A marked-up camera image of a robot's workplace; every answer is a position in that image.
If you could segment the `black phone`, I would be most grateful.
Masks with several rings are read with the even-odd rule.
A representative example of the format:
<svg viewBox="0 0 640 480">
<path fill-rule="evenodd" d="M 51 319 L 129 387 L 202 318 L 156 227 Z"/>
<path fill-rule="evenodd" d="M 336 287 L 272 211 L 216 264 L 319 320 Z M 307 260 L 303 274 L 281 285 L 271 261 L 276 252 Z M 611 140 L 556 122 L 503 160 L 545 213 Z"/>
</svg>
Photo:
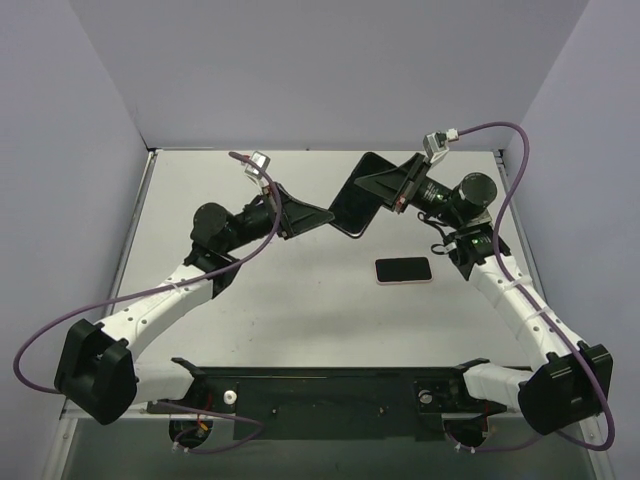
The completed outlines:
<svg viewBox="0 0 640 480">
<path fill-rule="evenodd" d="M 341 233 L 360 238 L 376 216 L 382 202 L 378 196 L 359 187 L 357 178 L 395 169 L 396 166 L 380 155 L 367 152 L 356 164 L 329 207 L 334 215 L 331 225 Z"/>
</svg>

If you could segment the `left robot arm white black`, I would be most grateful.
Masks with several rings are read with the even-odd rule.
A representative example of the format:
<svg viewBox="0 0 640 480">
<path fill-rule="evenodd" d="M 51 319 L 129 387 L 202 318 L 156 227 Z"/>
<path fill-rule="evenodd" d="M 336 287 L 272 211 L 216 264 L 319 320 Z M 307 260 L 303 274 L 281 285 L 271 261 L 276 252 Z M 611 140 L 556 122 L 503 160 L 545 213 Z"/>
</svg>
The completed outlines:
<svg viewBox="0 0 640 480">
<path fill-rule="evenodd" d="M 81 319 L 69 329 L 55 387 L 102 425 L 140 402 L 171 399 L 183 411 L 197 410 L 206 397 L 204 384 L 185 367 L 143 367 L 137 362 L 141 353 L 231 285 L 241 265 L 232 251 L 259 239 L 289 240 L 333 219 L 330 211 L 291 197 L 281 185 L 263 188 L 238 214 L 217 203 L 200 206 L 190 253 L 156 293 L 97 323 Z"/>
</svg>

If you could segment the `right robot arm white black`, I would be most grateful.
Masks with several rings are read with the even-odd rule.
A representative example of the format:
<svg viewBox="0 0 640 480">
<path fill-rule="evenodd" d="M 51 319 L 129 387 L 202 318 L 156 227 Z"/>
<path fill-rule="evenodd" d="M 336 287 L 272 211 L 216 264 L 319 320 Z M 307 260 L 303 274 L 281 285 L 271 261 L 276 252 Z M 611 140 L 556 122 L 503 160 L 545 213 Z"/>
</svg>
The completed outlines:
<svg viewBox="0 0 640 480">
<path fill-rule="evenodd" d="M 356 179 L 390 211 L 418 209 L 424 220 L 450 228 L 443 246 L 463 278 L 493 306 L 523 350 L 526 371 L 468 362 L 447 383 L 449 402 L 468 409 L 479 400 L 520 412 L 540 435 L 606 412 L 613 359 L 602 345 L 588 345 L 561 321 L 519 268 L 491 224 L 489 205 L 497 186 L 473 172 L 453 188 L 428 176 L 429 164 L 414 155 L 399 167 Z"/>
</svg>

